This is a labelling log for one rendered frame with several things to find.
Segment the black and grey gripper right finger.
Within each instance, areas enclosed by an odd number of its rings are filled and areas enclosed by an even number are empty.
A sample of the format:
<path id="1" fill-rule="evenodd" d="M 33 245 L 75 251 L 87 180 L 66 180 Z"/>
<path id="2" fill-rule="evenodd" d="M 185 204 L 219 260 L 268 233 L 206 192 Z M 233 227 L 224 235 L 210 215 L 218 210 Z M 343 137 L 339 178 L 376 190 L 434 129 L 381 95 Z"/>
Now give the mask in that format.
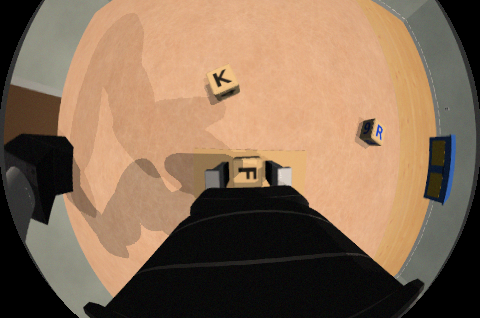
<path id="1" fill-rule="evenodd" d="M 292 187 L 292 168 L 283 167 L 272 160 L 265 161 L 265 179 L 270 186 Z"/>

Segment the tan flat mat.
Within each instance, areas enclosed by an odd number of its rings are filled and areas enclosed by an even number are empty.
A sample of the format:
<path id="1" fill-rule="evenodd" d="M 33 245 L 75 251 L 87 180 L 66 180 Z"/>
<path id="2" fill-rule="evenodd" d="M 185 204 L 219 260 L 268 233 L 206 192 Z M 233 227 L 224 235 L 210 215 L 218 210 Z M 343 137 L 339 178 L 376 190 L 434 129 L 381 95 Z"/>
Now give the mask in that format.
<path id="1" fill-rule="evenodd" d="M 269 186 L 265 179 L 265 161 L 272 160 L 283 167 L 291 167 L 292 187 L 304 195 L 307 151 L 194 148 L 194 201 L 205 190 L 204 171 L 214 169 L 222 162 L 229 162 L 229 182 L 227 188 L 234 188 L 232 160 L 235 157 L 242 156 L 259 156 L 263 160 L 262 187 Z"/>

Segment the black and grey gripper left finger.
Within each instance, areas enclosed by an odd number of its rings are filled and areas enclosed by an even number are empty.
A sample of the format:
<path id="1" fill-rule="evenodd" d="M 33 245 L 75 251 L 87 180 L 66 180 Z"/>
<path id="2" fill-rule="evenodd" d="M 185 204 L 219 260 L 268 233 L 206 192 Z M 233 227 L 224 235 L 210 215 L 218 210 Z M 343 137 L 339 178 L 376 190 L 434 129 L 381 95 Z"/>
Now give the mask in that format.
<path id="1" fill-rule="evenodd" d="M 226 188 L 229 182 L 229 162 L 222 162 L 205 173 L 205 188 Z"/>

